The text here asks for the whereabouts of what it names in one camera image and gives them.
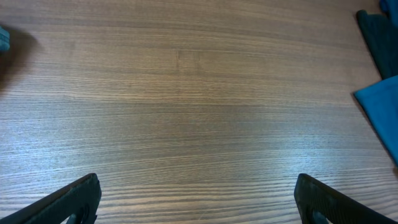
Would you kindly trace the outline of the light blue denim shorts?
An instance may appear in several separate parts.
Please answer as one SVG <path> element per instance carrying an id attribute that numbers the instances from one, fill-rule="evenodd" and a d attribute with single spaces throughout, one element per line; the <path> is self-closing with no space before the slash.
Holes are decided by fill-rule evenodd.
<path id="1" fill-rule="evenodd" d="M 0 52 L 7 52 L 10 49 L 10 34 L 0 27 Z"/>

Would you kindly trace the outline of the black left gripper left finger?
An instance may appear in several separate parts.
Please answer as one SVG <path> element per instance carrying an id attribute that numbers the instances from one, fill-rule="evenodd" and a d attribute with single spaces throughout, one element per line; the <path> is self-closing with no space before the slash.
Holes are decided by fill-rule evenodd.
<path id="1" fill-rule="evenodd" d="M 101 187 L 95 173 L 62 187 L 35 203 L 1 219 L 4 224 L 90 223 L 97 219 Z"/>

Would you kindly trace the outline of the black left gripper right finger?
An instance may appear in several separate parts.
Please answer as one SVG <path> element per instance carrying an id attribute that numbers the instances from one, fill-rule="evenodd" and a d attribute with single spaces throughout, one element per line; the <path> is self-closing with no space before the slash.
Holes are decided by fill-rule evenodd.
<path id="1" fill-rule="evenodd" d="M 308 174 L 298 175 L 294 198 L 302 223 L 397 224 Z"/>

